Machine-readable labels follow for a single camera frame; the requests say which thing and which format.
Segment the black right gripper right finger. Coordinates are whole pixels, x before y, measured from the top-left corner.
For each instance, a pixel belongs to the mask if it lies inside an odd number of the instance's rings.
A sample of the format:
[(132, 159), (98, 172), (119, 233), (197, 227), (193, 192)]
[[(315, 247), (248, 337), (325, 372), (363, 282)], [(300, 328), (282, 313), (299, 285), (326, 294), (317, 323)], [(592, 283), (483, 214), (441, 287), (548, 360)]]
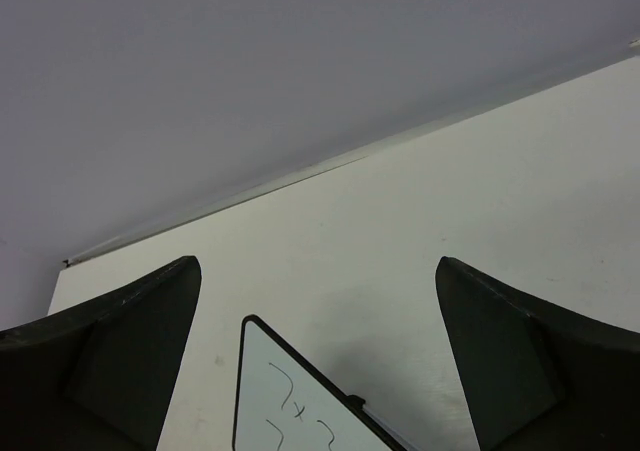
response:
[(639, 335), (440, 260), (436, 292), (483, 450), (636, 450)]

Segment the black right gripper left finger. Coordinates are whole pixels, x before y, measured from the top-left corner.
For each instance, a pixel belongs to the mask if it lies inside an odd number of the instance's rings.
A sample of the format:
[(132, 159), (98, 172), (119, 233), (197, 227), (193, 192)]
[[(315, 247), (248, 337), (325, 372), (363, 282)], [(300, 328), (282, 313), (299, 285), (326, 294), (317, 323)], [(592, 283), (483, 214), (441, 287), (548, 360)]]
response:
[(1, 333), (4, 450), (154, 450), (201, 289), (181, 257)]

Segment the small black-framed whiteboard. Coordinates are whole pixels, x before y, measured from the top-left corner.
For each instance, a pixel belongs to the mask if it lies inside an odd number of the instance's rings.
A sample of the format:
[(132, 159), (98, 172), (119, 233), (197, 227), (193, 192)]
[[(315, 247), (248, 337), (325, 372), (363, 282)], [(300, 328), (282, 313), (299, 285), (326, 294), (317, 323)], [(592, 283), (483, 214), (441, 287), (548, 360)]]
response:
[(242, 321), (234, 450), (375, 451), (403, 446), (256, 315)]

